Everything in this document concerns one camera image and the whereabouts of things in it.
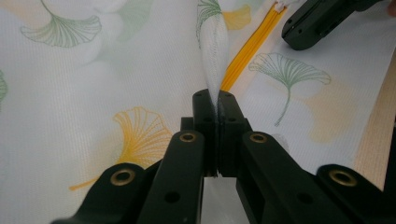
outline leaf pattern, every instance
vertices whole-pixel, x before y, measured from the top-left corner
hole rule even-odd
[[[163,157],[172,133],[159,114],[139,106],[121,111],[114,116],[114,120],[121,126],[123,133],[122,152],[116,164],[130,162],[148,168]],[[84,188],[97,179],[98,177],[69,188]]]
[[[27,38],[49,46],[72,48],[92,41],[101,31],[99,18],[91,16],[86,20],[69,20],[54,15],[41,0],[43,7],[51,15],[50,22],[38,29],[22,27],[21,32]]]
[[[248,69],[250,71],[261,72],[279,81],[288,90],[288,100],[275,126],[278,126],[285,116],[290,102],[291,87],[294,84],[307,80],[315,80],[327,85],[332,81],[327,73],[316,69],[314,66],[286,58],[278,53],[260,53],[256,55],[253,62],[248,66]]]
[[[251,21],[250,7],[248,5],[243,5],[235,11],[223,12],[222,14],[229,30],[240,30]]]
[[[198,21],[196,35],[201,47],[201,27],[204,22],[212,16],[220,15],[221,9],[217,0],[200,0],[198,3]]]
[[[129,40],[149,19],[153,0],[130,0],[120,9],[119,14],[124,22],[124,28],[119,41]]]
[[[7,84],[3,79],[3,72],[0,70],[0,103],[6,97],[7,91],[8,91]]]

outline zipper teeth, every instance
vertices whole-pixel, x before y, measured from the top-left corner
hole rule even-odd
[[[241,75],[242,71],[248,65],[250,59],[254,56],[256,51],[262,46],[267,36],[272,32],[274,27],[279,22],[285,13],[286,8],[280,13],[275,11],[275,5],[271,7],[268,14],[265,16],[264,20],[253,33],[250,39],[245,43],[245,45],[239,50],[233,61],[228,65],[227,71],[225,72],[225,77],[221,83],[222,91],[229,91],[233,86],[235,81]]]

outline brass screw insert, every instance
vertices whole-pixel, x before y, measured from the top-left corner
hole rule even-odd
[[[114,173],[110,182],[114,186],[124,186],[131,183],[134,180],[135,173],[131,169],[121,169]]]
[[[355,187],[358,184],[353,175],[342,170],[331,170],[329,176],[334,182],[346,187]]]
[[[196,136],[193,133],[183,133],[179,138],[182,142],[193,142],[195,141]]]
[[[267,142],[267,137],[261,133],[253,133],[250,135],[250,140],[255,143]]]

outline wooden surface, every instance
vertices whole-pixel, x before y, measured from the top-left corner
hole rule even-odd
[[[396,115],[396,50],[361,139],[354,169],[384,188]]]

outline screw hole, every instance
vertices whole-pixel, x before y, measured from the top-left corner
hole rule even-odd
[[[165,194],[165,201],[167,203],[177,203],[180,200],[180,194],[175,191],[168,192]]]
[[[110,182],[114,186],[124,186],[134,180],[134,171],[131,169],[118,170],[110,177]]]
[[[265,143],[267,141],[267,137],[260,133],[254,133],[250,136],[250,140],[255,143]]]
[[[195,141],[195,134],[193,134],[193,133],[183,133],[183,134],[179,137],[179,139],[180,139],[182,142],[193,142],[193,141]]]
[[[329,176],[334,182],[346,187],[355,187],[358,184],[353,175],[342,170],[331,170]]]
[[[311,203],[314,202],[314,199],[312,198],[312,196],[307,194],[307,193],[299,193],[299,194],[297,194],[297,199],[300,202],[306,203],[306,204],[311,204]]]

